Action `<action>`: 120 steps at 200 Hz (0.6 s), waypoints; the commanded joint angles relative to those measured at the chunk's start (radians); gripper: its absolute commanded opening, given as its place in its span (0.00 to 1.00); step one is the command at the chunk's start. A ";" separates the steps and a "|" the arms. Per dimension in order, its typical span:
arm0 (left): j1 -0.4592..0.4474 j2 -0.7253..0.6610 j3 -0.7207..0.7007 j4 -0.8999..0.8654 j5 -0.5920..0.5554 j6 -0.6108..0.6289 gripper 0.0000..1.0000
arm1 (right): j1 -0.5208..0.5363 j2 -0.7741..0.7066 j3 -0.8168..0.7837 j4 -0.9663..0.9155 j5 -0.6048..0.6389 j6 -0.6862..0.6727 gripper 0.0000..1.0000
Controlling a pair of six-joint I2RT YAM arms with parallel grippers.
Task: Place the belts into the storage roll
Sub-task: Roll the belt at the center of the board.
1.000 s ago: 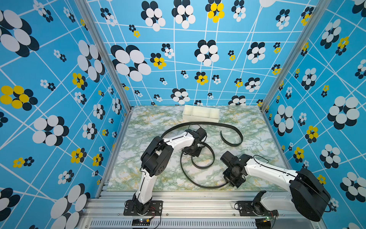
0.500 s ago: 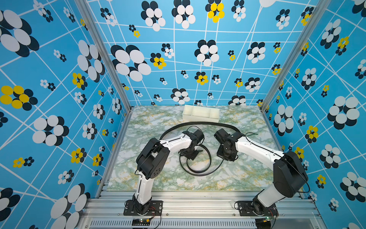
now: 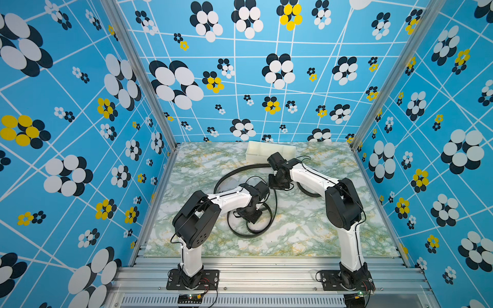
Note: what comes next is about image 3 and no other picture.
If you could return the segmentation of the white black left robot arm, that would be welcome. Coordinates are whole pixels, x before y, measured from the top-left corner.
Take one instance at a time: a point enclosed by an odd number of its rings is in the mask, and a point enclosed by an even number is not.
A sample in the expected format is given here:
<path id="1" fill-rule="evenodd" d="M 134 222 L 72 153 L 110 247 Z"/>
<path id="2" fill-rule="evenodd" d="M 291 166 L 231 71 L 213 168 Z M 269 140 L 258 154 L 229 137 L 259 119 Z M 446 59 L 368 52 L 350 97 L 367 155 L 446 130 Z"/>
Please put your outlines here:
<path id="1" fill-rule="evenodd" d="M 210 236 L 222 214 L 236 213 L 247 223 L 255 224 L 262 216 L 263 206 L 273 219 L 272 210 L 265 204 L 270 189 L 264 182 L 256 185 L 243 183 L 237 188 L 218 194 L 195 191 L 173 218 L 175 235 L 181 245 L 178 266 L 180 284 L 190 290 L 204 281 L 202 245 Z"/>

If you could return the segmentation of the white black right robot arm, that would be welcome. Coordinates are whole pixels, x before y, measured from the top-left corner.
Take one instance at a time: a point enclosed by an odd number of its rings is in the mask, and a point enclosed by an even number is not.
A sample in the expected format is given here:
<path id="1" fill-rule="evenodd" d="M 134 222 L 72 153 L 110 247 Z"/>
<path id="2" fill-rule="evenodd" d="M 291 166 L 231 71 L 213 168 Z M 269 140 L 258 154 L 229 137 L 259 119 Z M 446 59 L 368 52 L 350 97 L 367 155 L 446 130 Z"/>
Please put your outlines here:
<path id="1" fill-rule="evenodd" d="M 268 180 L 272 189 L 287 189 L 296 183 L 324 199 L 326 216 L 337 228 L 340 241 L 341 285 L 347 290 L 355 290 L 363 284 L 366 290 L 375 291 L 360 241 L 360 227 L 366 221 L 366 213 L 353 182 L 348 178 L 338 180 L 323 175 L 299 159 L 284 159 L 278 152 L 269 156 L 267 161 L 274 170 Z"/>

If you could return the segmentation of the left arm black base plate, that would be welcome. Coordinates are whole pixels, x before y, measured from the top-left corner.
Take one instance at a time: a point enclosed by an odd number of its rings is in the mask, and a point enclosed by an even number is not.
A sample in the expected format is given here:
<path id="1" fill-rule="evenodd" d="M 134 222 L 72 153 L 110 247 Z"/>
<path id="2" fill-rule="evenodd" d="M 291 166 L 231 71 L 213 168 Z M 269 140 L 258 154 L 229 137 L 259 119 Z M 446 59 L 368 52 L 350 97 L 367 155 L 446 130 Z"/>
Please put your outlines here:
<path id="1" fill-rule="evenodd" d="M 168 272 L 167 290 L 185 291 L 185 290 L 217 290 L 220 278 L 219 270 L 200 270 L 193 277 L 189 277 L 180 269 L 171 269 Z"/>

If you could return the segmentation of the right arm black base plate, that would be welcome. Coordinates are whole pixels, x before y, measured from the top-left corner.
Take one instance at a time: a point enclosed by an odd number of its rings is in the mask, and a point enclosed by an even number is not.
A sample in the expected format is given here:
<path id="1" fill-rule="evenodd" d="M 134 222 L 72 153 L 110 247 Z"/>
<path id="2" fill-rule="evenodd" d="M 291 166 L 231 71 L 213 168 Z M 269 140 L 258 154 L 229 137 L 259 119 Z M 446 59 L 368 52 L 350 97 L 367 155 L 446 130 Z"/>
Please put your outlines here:
<path id="1" fill-rule="evenodd" d="M 321 270 L 315 274 L 317 282 L 322 284 L 324 291 L 375 291 L 376 287 L 369 272 Z"/>

